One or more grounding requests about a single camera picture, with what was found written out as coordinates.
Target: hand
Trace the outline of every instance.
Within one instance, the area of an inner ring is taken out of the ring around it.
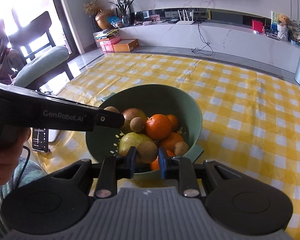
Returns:
[[[31,129],[22,129],[18,138],[9,148],[0,150],[0,186],[6,184],[19,164],[23,144],[30,138]]]

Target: floor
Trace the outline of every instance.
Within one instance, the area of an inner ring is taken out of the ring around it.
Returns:
[[[211,51],[202,50],[200,52],[194,53],[191,49],[184,48],[141,46],[134,49],[132,53],[163,54],[210,60],[261,72],[300,86],[294,80],[294,73],[255,60],[218,52],[212,53]],[[76,77],[81,72],[93,66],[98,60],[102,59],[104,55],[105,54],[103,53],[102,49],[97,48],[83,55],[79,55],[78,57],[69,61],[68,65],[73,76]],[[67,82],[69,82],[69,79],[66,73],[62,73],[57,77],[51,79],[47,84],[42,86],[41,89],[43,91],[52,91],[53,94],[56,94],[61,88],[64,87]]]

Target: bowl handle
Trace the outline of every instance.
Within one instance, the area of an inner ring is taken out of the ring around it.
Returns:
[[[113,95],[115,95],[115,93],[111,93],[109,96],[106,96],[104,98],[101,98],[101,102],[103,103],[104,101],[106,101],[108,98],[112,97]]]
[[[186,157],[190,159],[192,163],[194,163],[200,157],[203,151],[204,149],[201,146],[194,144],[186,153]]]

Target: wooden chair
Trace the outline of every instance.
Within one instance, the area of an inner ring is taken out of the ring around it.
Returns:
[[[51,24],[50,15],[45,11],[27,26],[20,28],[16,33],[9,36],[12,48],[19,51],[22,61],[25,64],[22,69],[18,69],[18,74],[13,81],[13,85],[40,91],[42,85],[63,72],[66,72],[69,80],[74,78],[67,63],[69,51],[65,46],[55,45],[49,32]],[[45,33],[47,34],[49,43],[36,51],[32,51],[29,44]],[[35,57],[36,53],[49,46],[52,46],[52,48],[42,55]],[[28,53],[26,57],[24,57],[21,47],[26,48]]]

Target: yellow checkered tablecloth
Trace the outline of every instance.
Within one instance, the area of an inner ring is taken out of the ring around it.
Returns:
[[[216,159],[290,197],[294,211],[287,232],[300,239],[300,87],[200,59],[120,53],[73,79],[59,96],[99,106],[111,92],[151,83],[180,88],[197,101],[203,118],[198,144],[205,150],[199,163]],[[50,148],[50,154],[38,155],[47,172],[91,158],[83,132],[62,131]]]

